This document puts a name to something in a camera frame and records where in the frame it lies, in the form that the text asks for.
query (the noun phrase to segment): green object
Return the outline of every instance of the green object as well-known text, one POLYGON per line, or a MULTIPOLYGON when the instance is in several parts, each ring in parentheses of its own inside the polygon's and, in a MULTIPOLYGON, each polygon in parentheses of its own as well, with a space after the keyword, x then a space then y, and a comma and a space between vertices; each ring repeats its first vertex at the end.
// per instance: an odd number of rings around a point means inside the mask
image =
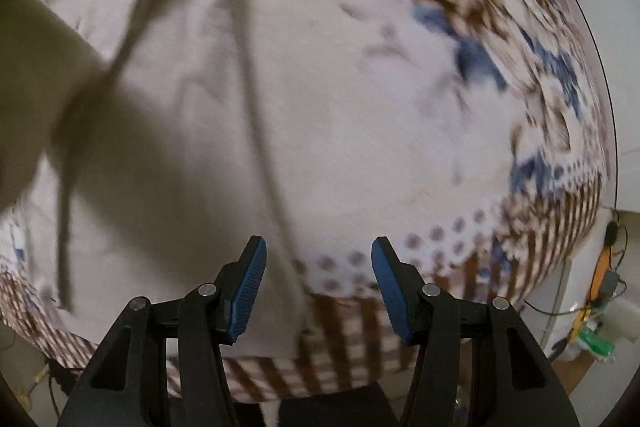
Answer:
POLYGON ((578 338, 596 357, 606 359, 611 353, 613 353, 615 345, 597 336, 597 334, 591 331, 587 326, 582 327, 580 333, 578 333, 578 338))

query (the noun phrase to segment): ribbed blue pad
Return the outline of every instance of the ribbed blue pad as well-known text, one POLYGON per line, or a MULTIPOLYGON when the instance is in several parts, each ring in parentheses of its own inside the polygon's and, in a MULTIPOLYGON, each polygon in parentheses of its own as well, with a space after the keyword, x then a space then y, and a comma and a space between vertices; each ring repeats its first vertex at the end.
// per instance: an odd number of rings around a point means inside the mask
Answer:
POLYGON ((238 291, 231 302, 231 320, 229 336, 235 342, 246 330, 251 309, 254 307, 255 296, 262 281, 264 269, 267 266, 267 243, 262 239, 254 251, 244 277, 238 285, 238 291))
POLYGON ((412 336, 409 326, 409 308, 402 290, 396 282, 396 276, 377 240, 373 242, 371 248, 371 265, 380 287, 380 293, 382 293, 382 299, 385 301, 386 313, 389 315, 394 333, 408 343, 412 336))

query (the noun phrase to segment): silver screw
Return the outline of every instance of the silver screw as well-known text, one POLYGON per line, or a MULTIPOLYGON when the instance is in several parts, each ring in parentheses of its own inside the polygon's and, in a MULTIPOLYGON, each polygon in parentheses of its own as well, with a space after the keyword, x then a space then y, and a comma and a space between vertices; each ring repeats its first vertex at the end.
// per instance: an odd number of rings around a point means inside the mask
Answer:
POLYGON ((494 308, 499 310, 506 310, 509 307, 509 301, 504 297, 494 297, 494 300, 491 301, 491 304, 494 305, 494 308))
POLYGON ((210 282, 206 282, 198 288, 198 293, 203 297, 210 297, 217 291, 218 288, 216 288, 216 285, 211 284, 210 282))
POLYGON ((146 299, 144 297, 135 297, 129 302, 129 308, 137 312, 146 306, 146 299))
POLYGON ((425 284, 422 287, 422 293, 424 293, 428 297, 437 297, 438 295, 440 295, 440 288, 438 288, 434 284, 425 284))

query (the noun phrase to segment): polka dot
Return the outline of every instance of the polka dot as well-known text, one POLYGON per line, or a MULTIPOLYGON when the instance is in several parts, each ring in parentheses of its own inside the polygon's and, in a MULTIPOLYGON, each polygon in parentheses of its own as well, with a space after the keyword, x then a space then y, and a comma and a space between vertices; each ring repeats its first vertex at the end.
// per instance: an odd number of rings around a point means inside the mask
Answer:
POLYGON ((322 283, 322 286, 324 286, 324 289, 328 292, 336 292, 340 289, 340 283, 335 279, 327 279, 322 283))
POLYGON ((349 254, 349 263, 351 263, 353 266, 361 266, 362 263, 365 262, 367 256, 364 255, 361 251, 352 251, 349 254))
POLYGON ((358 286, 366 286, 369 279, 364 275, 364 273, 356 273, 353 277, 353 282, 358 286))
POLYGON ((461 217, 457 217, 456 220, 453 222, 454 232, 460 233, 464 228, 465 228, 465 220, 462 219, 461 217))
POLYGON ((484 210, 476 210, 474 212, 474 221, 480 225, 484 221, 484 210))
POLYGON ((331 272, 335 269, 335 261, 331 257, 322 257, 318 261, 318 266, 325 272, 331 272))
POLYGON ((422 239, 417 234, 410 233, 406 236, 404 244, 409 250, 418 250, 418 248, 420 248, 420 245, 422 244, 422 239))
POLYGON ((306 274, 306 265, 302 261, 300 261, 298 259, 294 259, 293 267, 295 268, 295 270, 296 270, 298 275, 305 275, 306 274))
POLYGON ((433 227, 429 237, 431 237, 432 241, 442 241, 442 238, 444 237, 444 230, 442 227, 433 227))

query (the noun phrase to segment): blue gripper pad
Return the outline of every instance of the blue gripper pad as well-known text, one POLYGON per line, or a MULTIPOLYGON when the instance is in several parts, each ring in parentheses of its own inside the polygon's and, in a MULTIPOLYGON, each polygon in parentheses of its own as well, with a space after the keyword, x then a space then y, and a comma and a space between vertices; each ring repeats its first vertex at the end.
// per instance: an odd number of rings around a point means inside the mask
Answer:
POLYGON ((244 269, 244 274, 241 275, 238 289, 230 300, 228 335, 233 342, 246 330, 251 309, 254 307, 255 297, 258 295, 264 269, 267 266, 267 243, 263 238, 252 237, 247 247, 253 248, 253 252, 246 269, 244 269))
POLYGON ((409 344, 413 336, 409 322, 409 304, 398 282, 398 277, 402 277, 398 273, 398 270, 402 270, 402 265, 386 237, 379 237, 373 242, 371 265, 394 333, 405 344, 409 344))

